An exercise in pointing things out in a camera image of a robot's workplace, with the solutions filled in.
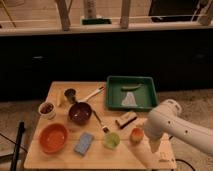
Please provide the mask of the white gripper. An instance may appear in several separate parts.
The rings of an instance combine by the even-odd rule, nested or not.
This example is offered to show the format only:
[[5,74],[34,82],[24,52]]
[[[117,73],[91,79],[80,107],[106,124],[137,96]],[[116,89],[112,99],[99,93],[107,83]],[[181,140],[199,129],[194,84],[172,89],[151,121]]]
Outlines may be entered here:
[[149,145],[152,153],[156,153],[159,150],[161,144],[161,138],[163,136],[162,132],[155,132],[150,128],[144,129],[145,135],[149,139]]

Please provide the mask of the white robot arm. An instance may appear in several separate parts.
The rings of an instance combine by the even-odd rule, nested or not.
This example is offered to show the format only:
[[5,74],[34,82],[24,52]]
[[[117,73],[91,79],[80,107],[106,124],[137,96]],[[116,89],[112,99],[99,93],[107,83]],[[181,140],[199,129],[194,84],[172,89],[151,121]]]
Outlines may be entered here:
[[179,118],[181,113],[182,107],[177,101],[164,100],[149,112],[143,123],[145,135],[156,141],[168,133],[213,157],[213,130]]

